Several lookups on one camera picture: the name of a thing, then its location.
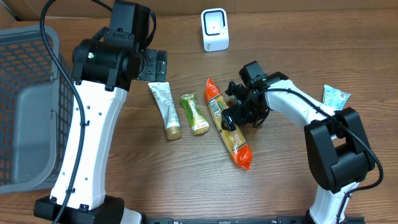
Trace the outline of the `green snack packet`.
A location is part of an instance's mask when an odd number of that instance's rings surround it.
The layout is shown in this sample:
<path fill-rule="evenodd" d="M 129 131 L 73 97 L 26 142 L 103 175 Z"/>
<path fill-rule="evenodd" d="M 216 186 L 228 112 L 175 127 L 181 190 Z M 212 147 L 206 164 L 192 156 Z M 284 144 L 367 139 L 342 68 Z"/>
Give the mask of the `green snack packet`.
<path fill-rule="evenodd" d="M 187 114 L 188 123 L 194 135 L 205 134 L 210 125 L 201 112 L 195 93 L 184 94 L 181 96 L 181 105 Z"/>

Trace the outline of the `red spaghetti packet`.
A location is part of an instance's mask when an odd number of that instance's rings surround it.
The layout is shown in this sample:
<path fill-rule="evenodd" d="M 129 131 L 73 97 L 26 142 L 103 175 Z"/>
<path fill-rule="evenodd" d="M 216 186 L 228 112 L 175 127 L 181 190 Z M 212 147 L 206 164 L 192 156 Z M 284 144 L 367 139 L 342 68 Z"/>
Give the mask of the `red spaghetti packet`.
<path fill-rule="evenodd" d="M 231 116 L 231 109 L 225 102 L 221 90 L 208 78 L 205 87 L 205 100 L 208 103 L 216 128 L 234 163 L 246 170 L 251 169 L 252 152 L 244 134 Z"/>

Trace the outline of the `white tube gold cap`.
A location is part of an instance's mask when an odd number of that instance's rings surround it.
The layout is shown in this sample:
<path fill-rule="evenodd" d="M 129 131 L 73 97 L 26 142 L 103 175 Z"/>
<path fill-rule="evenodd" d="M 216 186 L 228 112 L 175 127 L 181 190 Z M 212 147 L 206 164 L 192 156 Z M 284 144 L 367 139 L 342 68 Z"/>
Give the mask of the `white tube gold cap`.
<path fill-rule="evenodd" d="M 180 122 L 169 82 L 150 82 L 148 86 L 162 115 L 167 139 L 172 141 L 181 138 Z"/>

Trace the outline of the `teal white packet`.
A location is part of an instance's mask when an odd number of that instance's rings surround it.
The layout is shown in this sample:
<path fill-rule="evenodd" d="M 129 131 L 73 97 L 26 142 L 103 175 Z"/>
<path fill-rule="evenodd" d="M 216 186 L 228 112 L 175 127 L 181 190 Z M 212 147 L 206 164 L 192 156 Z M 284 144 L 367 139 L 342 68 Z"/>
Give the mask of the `teal white packet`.
<path fill-rule="evenodd" d="M 350 96 L 350 93 L 324 85 L 322 103 L 334 109 L 342 110 Z"/>

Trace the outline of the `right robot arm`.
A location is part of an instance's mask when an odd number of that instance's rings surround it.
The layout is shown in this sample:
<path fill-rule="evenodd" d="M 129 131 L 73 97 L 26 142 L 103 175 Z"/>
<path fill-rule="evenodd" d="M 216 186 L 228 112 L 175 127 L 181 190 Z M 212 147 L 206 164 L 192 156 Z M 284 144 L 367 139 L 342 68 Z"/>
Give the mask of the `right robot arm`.
<path fill-rule="evenodd" d="M 352 108 L 336 110 L 299 90 L 280 72 L 264 73 L 257 61 L 239 71 L 241 84 L 230 82 L 225 93 L 234 105 L 221 113 L 221 127 L 234 131 L 258 126 L 277 111 L 304 131 L 308 165 L 318 184 L 315 201 L 304 223 L 364 223 L 345 210 L 368 172 L 379 164 L 361 118 Z"/>

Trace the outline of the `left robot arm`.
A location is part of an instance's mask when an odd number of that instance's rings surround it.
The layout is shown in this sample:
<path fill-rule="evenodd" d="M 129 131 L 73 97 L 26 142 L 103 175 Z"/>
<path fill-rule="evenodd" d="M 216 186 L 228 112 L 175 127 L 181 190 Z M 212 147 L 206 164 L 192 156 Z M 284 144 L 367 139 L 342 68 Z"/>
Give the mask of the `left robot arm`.
<path fill-rule="evenodd" d="M 143 214 L 105 191 L 105 173 L 119 112 L 133 80 L 164 82 L 167 53 L 149 46 L 157 27 L 150 8 L 116 1 L 111 22 L 73 51 L 73 115 L 57 181 L 35 202 L 34 215 L 54 223 L 141 224 Z"/>

